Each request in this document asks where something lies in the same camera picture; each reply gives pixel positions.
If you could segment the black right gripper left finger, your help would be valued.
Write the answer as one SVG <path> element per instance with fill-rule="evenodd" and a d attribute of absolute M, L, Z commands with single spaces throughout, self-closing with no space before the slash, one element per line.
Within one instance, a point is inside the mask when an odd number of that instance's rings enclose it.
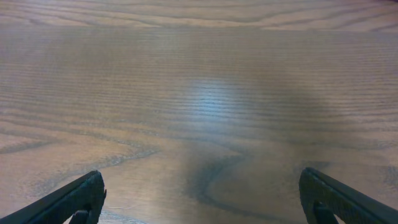
<path fill-rule="evenodd" d="M 1 218 L 1 224 L 97 224 L 105 198 L 103 177 L 94 170 Z"/>

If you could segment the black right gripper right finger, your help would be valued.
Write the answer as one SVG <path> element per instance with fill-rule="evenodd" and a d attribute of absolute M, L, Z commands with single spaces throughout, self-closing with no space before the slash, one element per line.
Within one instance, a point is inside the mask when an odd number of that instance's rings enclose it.
<path fill-rule="evenodd" d="M 308 224 L 397 224 L 397 210 L 311 167 L 300 175 L 299 193 Z"/>

